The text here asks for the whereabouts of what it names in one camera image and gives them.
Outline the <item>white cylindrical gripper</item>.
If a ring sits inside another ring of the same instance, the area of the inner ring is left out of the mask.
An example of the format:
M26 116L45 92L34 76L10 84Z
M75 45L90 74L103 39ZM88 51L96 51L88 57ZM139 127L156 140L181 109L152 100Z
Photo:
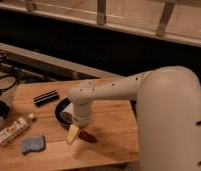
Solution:
M84 127L90 122L91 110L89 108L73 108L73 123L68 131L66 142L72 144L80 132L79 127Z

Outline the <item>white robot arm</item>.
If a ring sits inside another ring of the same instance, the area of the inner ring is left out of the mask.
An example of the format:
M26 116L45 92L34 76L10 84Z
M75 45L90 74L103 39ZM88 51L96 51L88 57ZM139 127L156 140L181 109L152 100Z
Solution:
M201 171L201 85L192 70L169 66L95 87L80 83L68 99L80 127L93 101L134 100L140 171Z

